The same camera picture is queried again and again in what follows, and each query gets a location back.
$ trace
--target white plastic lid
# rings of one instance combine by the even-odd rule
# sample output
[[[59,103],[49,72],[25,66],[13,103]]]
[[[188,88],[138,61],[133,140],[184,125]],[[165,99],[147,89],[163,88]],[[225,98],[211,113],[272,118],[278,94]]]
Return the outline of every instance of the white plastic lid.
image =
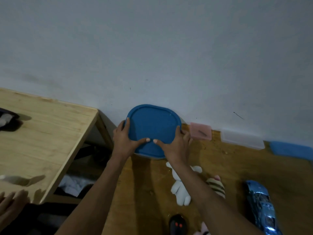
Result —
[[[221,141],[257,150],[265,148],[263,140],[258,136],[237,133],[224,129],[221,131]]]

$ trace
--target toy car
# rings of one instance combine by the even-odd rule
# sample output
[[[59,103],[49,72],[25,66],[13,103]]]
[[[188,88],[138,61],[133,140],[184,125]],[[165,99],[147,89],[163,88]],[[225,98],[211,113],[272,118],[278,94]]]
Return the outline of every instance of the toy car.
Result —
[[[246,184],[248,186],[247,199],[255,218],[255,225],[266,235],[282,235],[267,189],[253,180],[247,180]]]

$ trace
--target wall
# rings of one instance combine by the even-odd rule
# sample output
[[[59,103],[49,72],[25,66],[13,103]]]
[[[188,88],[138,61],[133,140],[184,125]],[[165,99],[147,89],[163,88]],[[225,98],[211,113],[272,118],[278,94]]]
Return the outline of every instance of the wall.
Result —
[[[1,0],[0,84],[313,146],[313,0]]]

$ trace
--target container with blue lid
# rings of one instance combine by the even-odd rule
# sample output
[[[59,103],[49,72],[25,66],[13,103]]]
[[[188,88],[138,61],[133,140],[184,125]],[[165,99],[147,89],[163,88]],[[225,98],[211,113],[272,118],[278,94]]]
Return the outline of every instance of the container with blue lid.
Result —
[[[163,150],[153,142],[153,139],[171,143],[175,138],[176,127],[179,125],[182,128],[182,122],[174,111],[159,106],[136,106],[127,117],[131,123],[129,129],[131,140],[151,139],[150,142],[139,146],[135,153],[152,159],[165,158]]]

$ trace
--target person's left hand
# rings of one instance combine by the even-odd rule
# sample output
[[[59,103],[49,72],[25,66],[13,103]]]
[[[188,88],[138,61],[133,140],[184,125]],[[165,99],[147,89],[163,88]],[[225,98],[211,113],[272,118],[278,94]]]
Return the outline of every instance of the person's left hand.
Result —
[[[130,120],[129,118],[126,119],[125,127],[123,120],[119,126],[113,130],[113,141],[114,141],[114,149],[112,153],[112,157],[121,157],[125,161],[129,158],[139,147],[141,144],[150,142],[149,138],[142,138],[138,141],[130,140],[128,137],[129,127],[130,127]]]
[[[4,198],[4,192],[0,194],[0,232],[17,218],[24,206],[29,203],[27,191],[19,191],[15,199],[14,195],[15,192],[12,192]]]

